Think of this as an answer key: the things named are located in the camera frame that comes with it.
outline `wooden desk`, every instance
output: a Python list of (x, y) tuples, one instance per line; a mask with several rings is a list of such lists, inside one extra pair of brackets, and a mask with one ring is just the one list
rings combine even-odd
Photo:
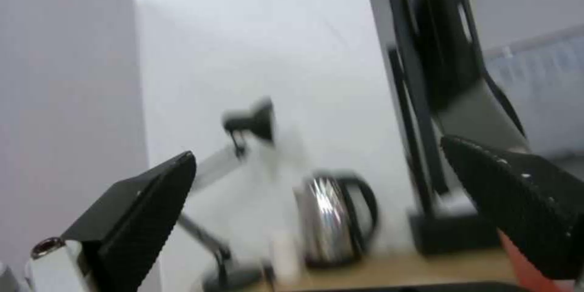
[[(276, 286), (276, 291), (479, 281), (516, 282), (505, 252), (488, 250), (430, 259), (419, 255), (370, 258), (352, 267), (306, 272), (297, 284)], [(249, 288), (248, 291), (271, 290), (263, 282)]]

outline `stainless steel kettle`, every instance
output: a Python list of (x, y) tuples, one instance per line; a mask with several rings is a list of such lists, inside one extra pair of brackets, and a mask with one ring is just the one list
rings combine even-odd
[[(371, 227), (361, 232), (351, 189), (363, 194)], [(377, 201), (369, 185), (356, 176), (317, 174), (295, 191), (308, 267), (334, 267), (361, 259), (378, 225)]]

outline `lamp arm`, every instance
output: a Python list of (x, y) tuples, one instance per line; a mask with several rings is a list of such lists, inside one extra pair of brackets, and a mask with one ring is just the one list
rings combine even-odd
[(203, 246), (213, 254), (217, 261), (219, 272), (224, 271), (225, 263), (231, 260), (231, 250), (229, 250), (229, 246), (212, 236), (184, 213), (181, 213), (177, 222), (192, 238), (198, 240), (198, 242), (203, 244)]

